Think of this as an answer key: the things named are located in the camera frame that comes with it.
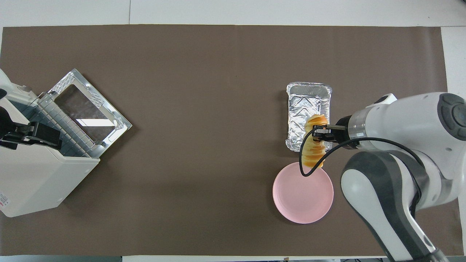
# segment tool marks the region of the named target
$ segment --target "aluminum foil tray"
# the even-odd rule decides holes
[[[313,115],[324,115],[330,122],[330,96],[332,88],[323,83],[293,82],[287,86],[288,138],[287,147],[299,152],[305,135],[304,125]],[[326,150],[332,143],[325,142]]]

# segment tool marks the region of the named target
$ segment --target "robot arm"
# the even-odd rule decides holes
[[[414,220],[410,210],[458,197],[464,184],[466,105],[448,93],[397,100],[392,94],[328,130],[315,140],[347,143],[360,149],[342,174],[342,191],[392,261],[447,261]],[[417,161],[383,138],[404,145]]]

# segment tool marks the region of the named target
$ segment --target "bread roll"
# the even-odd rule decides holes
[[[328,124],[328,120],[324,115],[313,115],[306,121],[304,130],[307,135],[311,132],[314,125]],[[314,167],[319,159],[325,154],[325,145],[323,142],[316,142],[309,136],[302,149],[302,163],[303,165]]]

